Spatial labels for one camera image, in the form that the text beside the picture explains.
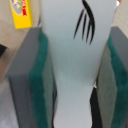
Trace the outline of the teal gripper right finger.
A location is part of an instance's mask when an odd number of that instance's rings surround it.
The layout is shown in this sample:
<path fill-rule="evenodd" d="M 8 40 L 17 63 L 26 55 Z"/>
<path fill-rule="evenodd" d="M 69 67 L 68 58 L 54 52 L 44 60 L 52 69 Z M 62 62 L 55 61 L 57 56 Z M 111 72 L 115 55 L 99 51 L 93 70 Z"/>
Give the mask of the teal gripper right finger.
<path fill-rule="evenodd" d="M 111 29 L 97 79 L 103 128 L 128 128 L 128 38 Z"/>

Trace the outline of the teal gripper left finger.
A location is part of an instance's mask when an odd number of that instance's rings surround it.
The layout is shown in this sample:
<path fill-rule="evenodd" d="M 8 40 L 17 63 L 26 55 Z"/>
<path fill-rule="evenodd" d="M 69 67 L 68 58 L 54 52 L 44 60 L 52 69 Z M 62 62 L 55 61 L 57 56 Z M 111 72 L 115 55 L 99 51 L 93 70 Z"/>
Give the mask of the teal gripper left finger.
<path fill-rule="evenodd" d="M 53 73 L 47 37 L 32 28 L 7 71 L 19 128 L 53 128 Z"/>

